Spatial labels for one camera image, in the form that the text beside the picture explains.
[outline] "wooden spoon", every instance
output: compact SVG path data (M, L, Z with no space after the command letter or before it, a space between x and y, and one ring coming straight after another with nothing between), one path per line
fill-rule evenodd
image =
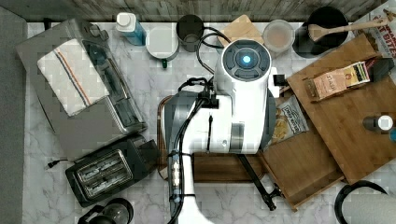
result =
M389 23L389 19L384 18L384 19L377 19L377 20L373 20L373 21L356 23L356 24L347 25L347 26L335 27L332 29L326 29L326 28L323 28L316 24L310 24L310 25L308 25L308 33L311 36L311 39L313 41L317 41L317 40L321 39L324 35L341 33L341 32L345 32L345 31L361 30L361 29L372 28L372 27L385 26L388 23Z

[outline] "food package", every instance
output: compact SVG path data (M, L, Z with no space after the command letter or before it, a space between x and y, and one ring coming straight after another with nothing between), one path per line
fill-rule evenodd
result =
M276 126L268 145L273 145L299 133L309 131L306 119L295 95L276 107Z
M363 16L354 23L362 23L376 19L386 18L387 14L384 9L396 13L396 0L388 0L385 4L377 7L367 15ZM364 29L370 43L375 50L379 51L384 58L393 58L396 60L396 18L386 26ZM355 35L361 33L361 30L354 31Z

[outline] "white countertop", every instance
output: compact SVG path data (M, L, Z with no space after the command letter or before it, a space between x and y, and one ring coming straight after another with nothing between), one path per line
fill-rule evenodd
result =
M178 86L188 77L210 77L198 63L195 53L179 49L176 58L163 70L160 61L152 59L145 47L136 47L115 30L115 23L97 23L110 35L108 45L125 75L137 106L143 113L148 129L143 133L146 139L157 140L157 106L162 98L177 92ZM267 23L255 23L263 31ZM142 23L146 30L159 23ZM208 24L223 28L226 23ZM294 28L299 23L292 23ZM29 23L28 36L44 30L42 23ZM218 53L215 49L202 47L201 57L205 63L214 67ZM273 63L279 74L286 77L301 70L316 59L304 59L292 49L278 56ZM37 101L35 91L27 78L25 123L25 159L23 176L23 223L70 224L91 209L81 208L71 190L64 171L72 166L62 161L52 169L46 170L48 162L64 157L56 137ZM381 167L365 179L375 182L388 191L396 193L396 161ZM273 182L268 175L262 179L268 191ZM333 203L344 183L338 183L320 193L299 207L293 213L281 198L275 198L277 209L270 212L262 201L253 184L196 184L196 199L203 214L213 222L220 223L337 223ZM166 223L170 218L168 203L168 183L157 172L112 198L127 199L134 207L132 223ZM100 202L105 205L111 198Z

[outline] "striped towel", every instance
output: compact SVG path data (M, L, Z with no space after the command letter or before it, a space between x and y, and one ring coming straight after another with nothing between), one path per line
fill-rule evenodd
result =
M54 49L37 65L69 117L108 95L87 52L76 39Z

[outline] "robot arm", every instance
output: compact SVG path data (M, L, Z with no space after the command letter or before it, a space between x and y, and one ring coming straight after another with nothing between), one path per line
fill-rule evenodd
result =
M255 154L268 142L264 136L272 136L274 127L266 123L275 121L276 112L274 104L268 113L270 72L271 57L262 44L237 40L218 60L214 74L217 95L180 91L165 104L161 123L169 152L170 223L211 223L199 211L193 195L194 152ZM211 104L213 97L216 105Z

